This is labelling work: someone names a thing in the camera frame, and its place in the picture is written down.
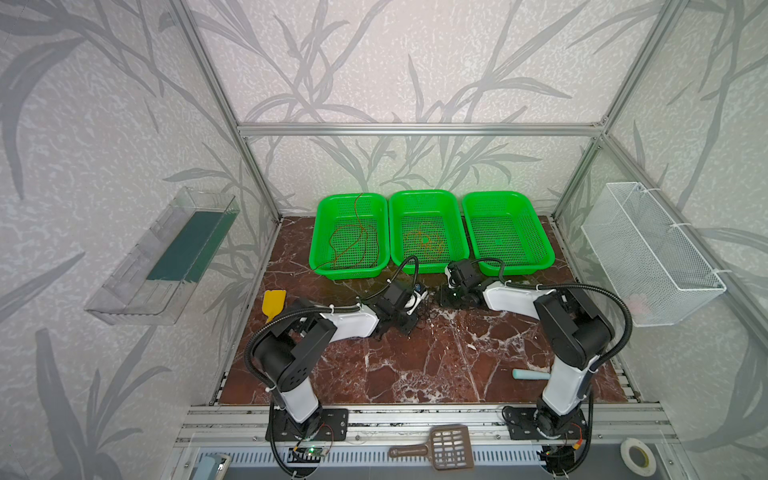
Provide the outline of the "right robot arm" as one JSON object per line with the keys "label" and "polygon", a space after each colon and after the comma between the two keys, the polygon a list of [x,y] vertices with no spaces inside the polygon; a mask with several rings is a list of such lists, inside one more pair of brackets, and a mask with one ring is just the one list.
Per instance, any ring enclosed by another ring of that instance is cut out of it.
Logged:
{"label": "right robot arm", "polygon": [[583,284],[524,285],[484,275],[477,260],[445,268],[439,304],[453,309],[514,313],[539,321],[554,364],[533,419],[525,424],[557,439],[573,423],[599,369],[628,343],[633,332],[629,306],[614,292]]}

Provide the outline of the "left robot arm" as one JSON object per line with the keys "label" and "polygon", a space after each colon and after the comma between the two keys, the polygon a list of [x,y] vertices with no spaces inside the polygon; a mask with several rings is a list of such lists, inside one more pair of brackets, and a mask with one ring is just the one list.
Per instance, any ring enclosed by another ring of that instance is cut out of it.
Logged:
{"label": "left robot arm", "polygon": [[329,345],[379,339],[391,329],[411,334],[428,295],[418,279],[419,267],[416,256],[406,257],[379,291],[353,305],[300,298],[250,337],[242,355],[247,371],[295,426],[307,429],[320,421],[322,407],[310,376]]}

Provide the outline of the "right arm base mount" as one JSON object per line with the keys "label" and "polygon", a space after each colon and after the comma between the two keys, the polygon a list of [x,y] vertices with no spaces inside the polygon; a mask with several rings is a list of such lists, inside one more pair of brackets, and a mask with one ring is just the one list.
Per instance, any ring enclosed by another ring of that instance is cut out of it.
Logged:
{"label": "right arm base mount", "polygon": [[543,403],[535,407],[507,405],[502,408],[501,415],[511,440],[580,440],[587,426],[579,407],[558,415]]}

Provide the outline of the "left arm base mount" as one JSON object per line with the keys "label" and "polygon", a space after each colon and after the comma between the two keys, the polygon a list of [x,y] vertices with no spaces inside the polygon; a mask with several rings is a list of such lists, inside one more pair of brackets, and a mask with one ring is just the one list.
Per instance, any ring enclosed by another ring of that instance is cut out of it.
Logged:
{"label": "left arm base mount", "polygon": [[286,410],[270,413],[267,440],[290,442],[314,440],[336,442],[346,439],[349,426],[349,410],[319,407],[307,420],[296,421]]}

